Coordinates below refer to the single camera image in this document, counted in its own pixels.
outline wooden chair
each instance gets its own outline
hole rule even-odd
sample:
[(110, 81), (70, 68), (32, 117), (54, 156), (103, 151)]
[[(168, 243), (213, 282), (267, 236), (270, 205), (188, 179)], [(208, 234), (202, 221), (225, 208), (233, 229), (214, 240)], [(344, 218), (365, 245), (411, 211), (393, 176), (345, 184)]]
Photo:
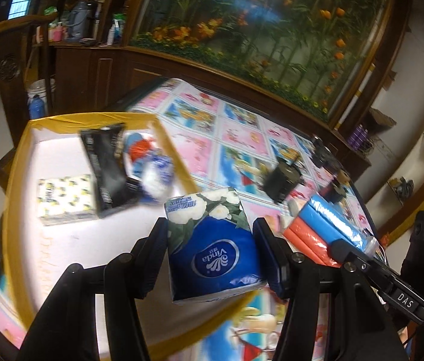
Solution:
[(13, 141), (13, 149), (0, 159), (0, 186), (6, 190), (15, 148), (28, 122), (28, 95), (23, 82), (27, 47), (31, 45), (32, 33), (42, 27), (42, 73), (45, 78), (48, 110), (52, 111), (49, 74), (48, 24), (56, 15), (28, 15), (0, 22), (0, 96)]

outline white bucket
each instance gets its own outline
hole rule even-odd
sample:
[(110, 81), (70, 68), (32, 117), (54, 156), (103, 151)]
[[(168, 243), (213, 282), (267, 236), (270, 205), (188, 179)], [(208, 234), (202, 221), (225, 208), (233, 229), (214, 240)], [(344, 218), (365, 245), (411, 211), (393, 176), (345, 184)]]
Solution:
[[(55, 97), (55, 79), (50, 79), (50, 88), (52, 91), (52, 101)], [(33, 97), (38, 95), (45, 103), (45, 114), (48, 115), (47, 104), (47, 91), (45, 90), (45, 79), (37, 80), (28, 88), (28, 104), (32, 101)]]

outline white flower print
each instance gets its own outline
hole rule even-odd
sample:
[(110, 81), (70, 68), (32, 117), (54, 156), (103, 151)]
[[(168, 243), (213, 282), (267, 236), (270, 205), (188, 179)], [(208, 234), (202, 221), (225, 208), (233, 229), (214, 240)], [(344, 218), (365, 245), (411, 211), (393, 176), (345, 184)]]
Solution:
[(233, 203), (234, 205), (237, 205), (240, 203), (240, 198), (237, 195), (236, 191), (229, 191), (226, 195), (226, 201), (228, 203)]
[(196, 194), (191, 194), (190, 197), (192, 197), (192, 201), (196, 201), (195, 206), (168, 212), (167, 218), (171, 222), (175, 224), (186, 224), (191, 218), (194, 220), (202, 218), (205, 212), (206, 202)]
[(210, 211), (209, 215), (217, 220), (232, 219), (229, 210), (224, 205), (217, 205)]
[(211, 201), (219, 201), (220, 198), (224, 197), (227, 194), (227, 189), (219, 189), (219, 190), (213, 190), (213, 191), (204, 191), (202, 195), (210, 199)]

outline screw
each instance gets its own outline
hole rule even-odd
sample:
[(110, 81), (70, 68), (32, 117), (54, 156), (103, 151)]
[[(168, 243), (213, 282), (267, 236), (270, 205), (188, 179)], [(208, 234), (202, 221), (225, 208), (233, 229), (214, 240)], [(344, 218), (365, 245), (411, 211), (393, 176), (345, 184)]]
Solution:
[(355, 267), (355, 265), (352, 262), (345, 262), (343, 266), (345, 267), (347, 271), (351, 273), (355, 272), (355, 270), (357, 269), (357, 267)]
[(300, 252), (295, 252), (292, 254), (292, 260), (297, 263), (302, 263), (305, 260), (305, 256)]

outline window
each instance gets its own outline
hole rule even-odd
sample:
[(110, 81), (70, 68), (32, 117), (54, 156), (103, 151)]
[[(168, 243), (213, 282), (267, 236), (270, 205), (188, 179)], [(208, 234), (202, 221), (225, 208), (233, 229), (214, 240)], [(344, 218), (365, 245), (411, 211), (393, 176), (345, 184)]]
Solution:
[(25, 16), (28, 12), (29, 5), (30, 0), (12, 0), (8, 18), (13, 19), (14, 17)]

